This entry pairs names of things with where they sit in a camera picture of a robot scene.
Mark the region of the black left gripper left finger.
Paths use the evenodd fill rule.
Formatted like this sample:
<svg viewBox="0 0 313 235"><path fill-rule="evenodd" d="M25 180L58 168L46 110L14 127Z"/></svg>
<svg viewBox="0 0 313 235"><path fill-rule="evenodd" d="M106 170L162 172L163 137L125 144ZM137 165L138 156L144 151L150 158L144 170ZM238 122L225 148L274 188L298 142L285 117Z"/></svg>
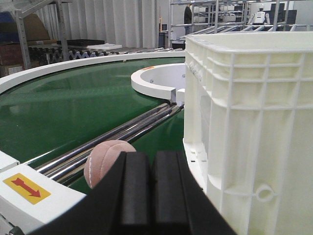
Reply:
<svg viewBox="0 0 313 235"><path fill-rule="evenodd" d="M147 235L150 168L145 154L121 153L102 180L76 205L34 235Z"/></svg>

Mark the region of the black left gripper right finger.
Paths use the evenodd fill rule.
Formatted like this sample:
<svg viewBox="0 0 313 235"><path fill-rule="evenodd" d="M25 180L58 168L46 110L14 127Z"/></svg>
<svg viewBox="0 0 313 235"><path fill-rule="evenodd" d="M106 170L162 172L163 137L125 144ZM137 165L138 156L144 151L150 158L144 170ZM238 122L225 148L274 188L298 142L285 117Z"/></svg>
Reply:
<svg viewBox="0 0 313 235"><path fill-rule="evenodd" d="M157 152L153 172L158 235L235 234L204 194L182 152Z"/></svg>

